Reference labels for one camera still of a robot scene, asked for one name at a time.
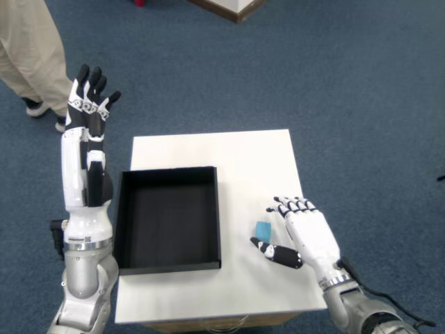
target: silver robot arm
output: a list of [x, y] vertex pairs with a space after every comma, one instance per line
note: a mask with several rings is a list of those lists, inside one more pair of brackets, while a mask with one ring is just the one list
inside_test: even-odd
[[[278, 204], [269, 207], [268, 212], [279, 213], [285, 221], [297, 252], [284, 258], [279, 254], [280, 246], [264, 247], [256, 242], [265, 256], [274, 262], [299, 268], [302, 263], [311, 266], [316, 274], [318, 285], [323, 290], [323, 298], [330, 312], [331, 320], [343, 333], [347, 334], [418, 334], [411, 325], [403, 321], [390, 305], [369, 299], [363, 292], [359, 281], [346, 258], [340, 257], [340, 250], [332, 231], [322, 212], [304, 198], [275, 197]], [[421, 321], [422, 324], [435, 326], [431, 321], [422, 320], [408, 311], [403, 312]]]
[[74, 80], [62, 135], [63, 194], [70, 213], [61, 226], [65, 298], [49, 334], [103, 333], [111, 309], [110, 293], [118, 278], [107, 214], [113, 187], [103, 142], [108, 113], [120, 93], [101, 98], [106, 77], [98, 67], [90, 76], [89, 71], [87, 65], [82, 66]]

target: blue object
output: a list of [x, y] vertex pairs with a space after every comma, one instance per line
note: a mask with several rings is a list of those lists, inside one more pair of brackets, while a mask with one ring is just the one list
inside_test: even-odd
[[257, 230], [255, 232], [255, 237], [262, 242], [270, 243], [270, 223], [265, 221], [257, 221]]

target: white table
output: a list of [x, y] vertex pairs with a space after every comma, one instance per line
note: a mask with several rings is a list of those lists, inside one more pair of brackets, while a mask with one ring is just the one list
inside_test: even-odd
[[257, 221], [292, 246], [273, 196], [301, 196], [288, 130], [134, 137], [132, 170], [215, 166], [222, 268], [120, 276], [116, 323], [151, 323], [325, 308], [313, 271], [268, 261], [250, 242]]

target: black tray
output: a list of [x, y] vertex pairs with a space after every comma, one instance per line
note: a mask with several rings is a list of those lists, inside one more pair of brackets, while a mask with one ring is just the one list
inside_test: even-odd
[[216, 168], [123, 172], [114, 235], [120, 275], [219, 269]]

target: person's leg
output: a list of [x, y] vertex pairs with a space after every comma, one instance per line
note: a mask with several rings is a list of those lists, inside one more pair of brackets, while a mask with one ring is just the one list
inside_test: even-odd
[[0, 78], [20, 97], [25, 97], [35, 102], [42, 98], [33, 90], [29, 83], [11, 63], [5, 48], [0, 43]]
[[45, 2], [0, 0], [0, 42], [35, 92], [33, 97], [25, 97], [40, 97], [58, 116], [65, 117], [72, 82], [66, 75], [62, 41]]
[[0, 42], [0, 79], [19, 95], [26, 104], [26, 113], [32, 117], [41, 116], [49, 106], [35, 92], [20, 72], [11, 63], [5, 48]]

